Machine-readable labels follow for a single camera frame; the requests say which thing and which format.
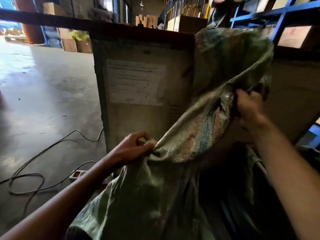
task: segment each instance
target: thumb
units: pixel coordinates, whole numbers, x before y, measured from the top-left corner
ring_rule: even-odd
[[[132,152],[134,153],[134,155],[136,157],[138,157],[138,156],[140,156],[140,155],[142,155],[142,154],[144,154],[144,153],[146,153],[148,151],[151,151],[154,148],[155,145],[156,145],[155,143],[153,143],[151,141],[148,141],[144,145],[139,145],[139,146],[135,147],[132,150]]]

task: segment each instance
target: warehouse wall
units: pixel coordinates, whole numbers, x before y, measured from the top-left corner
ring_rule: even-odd
[[[162,13],[162,10],[164,8],[164,0],[142,0],[142,2],[144,13],[142,13],[140,7],[141,0],[130,0],[134,16],[138,16],[139,14],[142,14],[144,16],[160,16],[160,14]]]

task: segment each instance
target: electrical cable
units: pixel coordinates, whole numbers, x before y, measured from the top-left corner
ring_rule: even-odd
[[[96,142],[100,139],[101,137],[101,134],[102,134],[102,131],[103,131],[103,128],[101,129],[99,135],[98,135],[98,138],[96,140],[90,140],[88,139],[87,137],[85,137],[78,129],[72,131],[71,133],[67,134],[65,137],[63,137],[62,139],[58,140],[57,142],[53,143],[52,145],[50,145],[49,147],[47,147],[46,149],[42,150],[40,153],[38,153],[37,155],[35,155],[33,158],[31,158],[30,160],[28,160],[25,164],[23,164],[20,168],[18,168],[17,171],[14,172],[14,174],[8,178],[8,179],[5,179],[3,181],[0,181],[0,184],[3,184],[7,181],[9,181],[9,193],[12,194],[12,195],[26,195],[26,194],[29,194],[29,193],[33,193],[32,196],[28,199],[27,203],[26,203],[26,206],[25,206],[25,209],[24,209],[24,212],[23,212],[23,216],[25,215],[25,212],[26,212],[26,209],[27,209],[27,205],[30,203],[31,199],[35,196],[35,194],[41,190],[47,190],[47,189],[50,189],[52,187],[55,187],[57,186],[58,184],[61,184],[63,181],[65,181],[70,175],[72,175],[76,170],[78,170],[81,166],[87,164],[87,163],[96,163],[96,161],[86,161],[84,163],[82,163],[80,166],[78,166],[75,170],[73,170],[68,176],[66,176],[64,179],[62,179],[60,182],[56,183],[56,184],[53,184],[53,185],[50,185],[50,186],[47,186],[47,187],[44,187],[44,188],[41,188],[42,185],[45,183],[45,177],[41,174],[41,173],[26,173],[26,174],[22,174],[22,175],[18,175],[27,165],[29,165],[32,161],[34,161],[36,158],[38,158],[39,156],[41,156],[43,153],[45,153],[47,150],[49,150],[50,148],[54,147],[55,145],[59,144],[60,142],[64,141],[64,139],[66,139],[68,136],[70,136],[72,133],[74,132],[79,132],[80,135],[82,135],[83,138],[85,138],[86,140],[88,141],[91,141],[91,142]],[[35,189],[35,190],[30,190],[30,191],[26,191],[26,192],[13,192],[11,191],[11,186],[12,186],[12,183],[15,179],[17,178],[22,178],[22,177],[41,177],[42,178],[42,182],[40,184],[40,186]]]

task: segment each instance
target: forearm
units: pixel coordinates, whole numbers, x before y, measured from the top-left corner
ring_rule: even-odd
[[[320,175],[269,120],[249,131],[298,237],[319,239]]]
[[[3,235],[1,240],[60,239],[98,186],[118,167],[117,158],[106,156],[81,178]]]

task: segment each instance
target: gray floor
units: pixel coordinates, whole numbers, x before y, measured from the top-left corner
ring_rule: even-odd
[[[0,36],[0,181],[22,164],[75,129],[96,139],[102,128],[92,54],[58,48],[6,43]],[[23,173],[42,173],[44,186],[66,177],[78,165],[106,154],[105,139],[89,142],[77,132],[32,162]],[[36,189],[40,178],[17,179],[16,192]],[[38,193],[32,213],[60,189]],[[8,193],[0,185],[0,236],[17,224],[29,196]]]

